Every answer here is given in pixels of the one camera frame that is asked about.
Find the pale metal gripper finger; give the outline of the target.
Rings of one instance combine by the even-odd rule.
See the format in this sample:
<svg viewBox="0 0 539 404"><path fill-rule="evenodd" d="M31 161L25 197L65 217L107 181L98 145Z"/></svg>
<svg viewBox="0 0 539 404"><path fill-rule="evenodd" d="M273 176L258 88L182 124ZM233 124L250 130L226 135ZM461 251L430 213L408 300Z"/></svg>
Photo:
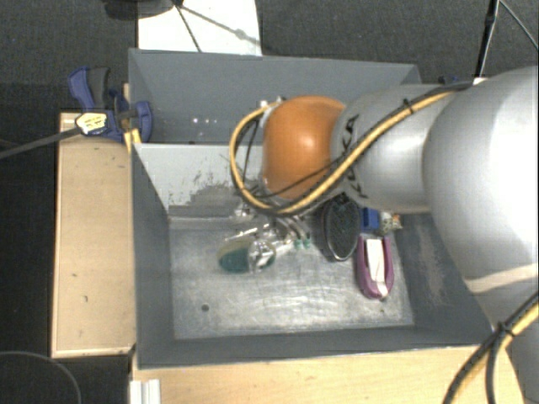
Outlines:
<svg viewBox="0 0 539 404"><path fill-rule="evenodd" d="M251 227L245 230L237 231L235 234L229 237L225 237L225 242L233 242L242 240L245 238L260 238L270 229L270 224L263 224L261 226Z"/></svg>
<svg viewBox="0 0 539 404"><path fill-rule="evenodd" d="M248 266L250 271L262 271L271 266L279 256L292 249L292 244L280 241L255 240L248 248Z"/></svg>

